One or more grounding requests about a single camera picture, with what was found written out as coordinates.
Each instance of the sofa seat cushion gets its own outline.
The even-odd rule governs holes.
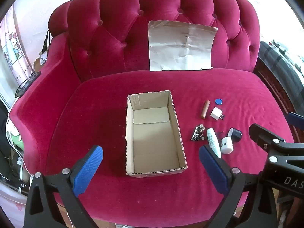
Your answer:
[[[188,169],[183,173],[134,178],[125,173],[127,95],[170,90],[175,105]],[[209,115],[216,98],[224,120]],[[200,113],[211,101],[207,118]],[[103,161],[86,192],[79,196],[88,213],[102,220],[141,227],[171,227],[207,220],[223,196],[218,194],[199,161],[205,141],[190,141],[194,128],[227,134],[243,132],[231,154],[223,159],[244,173],[259,173],[267,154],[248,135],[253,123],[293,142],[290,129],[275,99],[251,72],[230,69],[206,71],[147,70],[113,74],[82,83],[69,99],[49,148],[48,174],[72,167],[93,145],[104,150]],[[245,201],[243,196],[239,205]]]

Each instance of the gray checkered fabric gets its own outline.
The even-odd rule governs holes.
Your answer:
[[[304,116],[304,83],[297,69],[269,44],[261,41],[259,58],[280,82],[297,114]]]

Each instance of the brown tube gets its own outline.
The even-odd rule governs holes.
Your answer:
[[[203,118],[203,119],[206,118],[206,114],[207,114],[207,110],[209,108],[209,105],[210,105],[210,100],[206,100],[204,108],[202,110],[201,118]]]

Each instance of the sofa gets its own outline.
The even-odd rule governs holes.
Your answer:
[[[218,27],[205,71],[149,71],[147,25],[171,20]],[[13,107],[10,117],[35,173],[72,167],[93,145],[104,159],[80,201],[93,218],[141,227],[172,227],[208,220],[222,195],[199,161],[205,141],[194,128],[243,133],[223,159],[245,173],[263,169],[267,154],[250,140],[257,123],[293,138],[270,91],[254,75],[259,22],[247,0],[72,0],[51,15],[53,36],[41,75]],[[127,96],[170,90],[188,168],[179,174],[135,178],[125,172]],[[224,120],[210,112],[221,98]],[[200,113],[211,101],[207,118]],[[245,202],[242,196],[239,206]]]

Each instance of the paper sheet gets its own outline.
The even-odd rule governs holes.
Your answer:
[[[149,21],[150,71],[211,69],[217,28],[178,21]]]

